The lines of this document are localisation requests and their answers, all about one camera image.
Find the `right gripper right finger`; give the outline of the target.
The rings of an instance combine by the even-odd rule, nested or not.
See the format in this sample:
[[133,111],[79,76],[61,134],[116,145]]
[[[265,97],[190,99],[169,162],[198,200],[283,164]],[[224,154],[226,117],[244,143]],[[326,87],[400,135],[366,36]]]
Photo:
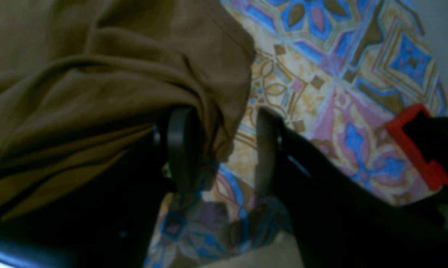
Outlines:
[[287,209],[306,268],[448,268],[448,185],[389,205],[269,108],[258,112],[257,149],[258,187]]

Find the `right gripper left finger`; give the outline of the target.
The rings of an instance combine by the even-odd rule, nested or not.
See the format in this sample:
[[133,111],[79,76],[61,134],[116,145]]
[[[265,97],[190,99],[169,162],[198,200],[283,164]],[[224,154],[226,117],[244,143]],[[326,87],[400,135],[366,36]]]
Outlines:
[[196,108],[173,108],[98,178],[0,223],[0,265],[141,268],[164,196],[195,179],[201,137]]

